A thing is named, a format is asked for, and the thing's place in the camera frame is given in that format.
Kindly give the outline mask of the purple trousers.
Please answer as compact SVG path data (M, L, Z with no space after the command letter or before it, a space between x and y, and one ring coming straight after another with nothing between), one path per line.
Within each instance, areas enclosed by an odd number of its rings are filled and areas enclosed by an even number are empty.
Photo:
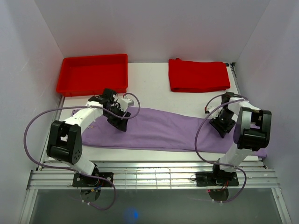
M101 116L82 133L82 143L89 147L156 150L171 152L226 153L233 145L233 132L222 138L203 119L188 117L150 108L130 107L128 111L137 116L129 119L127 131L111 126Z

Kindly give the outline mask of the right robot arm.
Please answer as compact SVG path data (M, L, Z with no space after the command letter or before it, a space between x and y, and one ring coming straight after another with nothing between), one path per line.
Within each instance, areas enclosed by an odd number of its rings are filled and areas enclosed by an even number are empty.
M232 92L221 95L224 105L209 123L224 138L234 130L232 147L213 165L211 180L216 185L236 181L236 168L252 152L266 148L270 142L272 113L253 106Z

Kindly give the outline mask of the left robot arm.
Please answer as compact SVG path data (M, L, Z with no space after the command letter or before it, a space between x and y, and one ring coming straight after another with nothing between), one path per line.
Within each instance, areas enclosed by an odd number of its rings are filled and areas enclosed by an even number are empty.
M95 186L99 182L99 171L94 163L82 155L82 133L101 116L106 117L111 126L125 132L131 115L127 109L133 105L133 100L119 98L114 90L108 88L102 95L92 96L85 108L63 121L56 120L51 124L47 155L84 173L83 181L88 186Z

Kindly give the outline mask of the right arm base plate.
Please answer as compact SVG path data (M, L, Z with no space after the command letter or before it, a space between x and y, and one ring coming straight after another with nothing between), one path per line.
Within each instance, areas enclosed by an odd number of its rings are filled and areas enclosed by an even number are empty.
M223 186L228 183L228 186L239 186L239 181L236 173L233 173L232 179L215 177L212 172L196 172L195 180L198 187Z

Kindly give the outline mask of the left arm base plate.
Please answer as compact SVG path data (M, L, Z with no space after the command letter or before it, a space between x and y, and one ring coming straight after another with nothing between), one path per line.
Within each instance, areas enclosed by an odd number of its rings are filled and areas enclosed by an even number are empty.
M98 173L98 176L105 178L111 182L113 182L114 180L114 173L112 172L100 172ZM97 186L111 187L112 185L102 179L99 180L97 178L86 177L84 175L75 173L72 181L72 186L78 188L84 188L84 187L95 188Z

